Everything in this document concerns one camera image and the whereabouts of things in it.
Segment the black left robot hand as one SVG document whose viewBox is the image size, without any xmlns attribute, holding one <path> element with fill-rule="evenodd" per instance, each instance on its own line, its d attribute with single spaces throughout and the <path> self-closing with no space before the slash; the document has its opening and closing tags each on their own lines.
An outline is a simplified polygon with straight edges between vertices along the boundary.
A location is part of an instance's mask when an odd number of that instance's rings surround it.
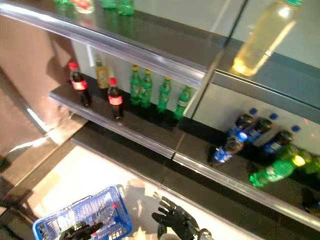
<svg viewBox="0 0 320 240">
<path fill-rule="evenodd" d="M 59 240 L 89 240 L 91 235 L 104 226 L 102 222 L 93 225 L 81 221 L 67 228 L 60 234 Z"/>
</svg>

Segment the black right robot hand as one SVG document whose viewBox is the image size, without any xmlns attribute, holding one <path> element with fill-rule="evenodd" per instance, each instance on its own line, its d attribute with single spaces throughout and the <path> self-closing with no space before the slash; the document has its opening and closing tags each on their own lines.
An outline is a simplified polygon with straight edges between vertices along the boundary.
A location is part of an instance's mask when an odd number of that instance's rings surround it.
<svg viewBox="0 0 320 240">
<path fill-rule="evenodd" d="M 158 211 L 153 212 L 152 218 L 160 225 L 171 228 L 181 240 L 193 240 L 199 230 L 197 221 L 181 206 L 165 196 L 159 202 Z"/>
</svg>

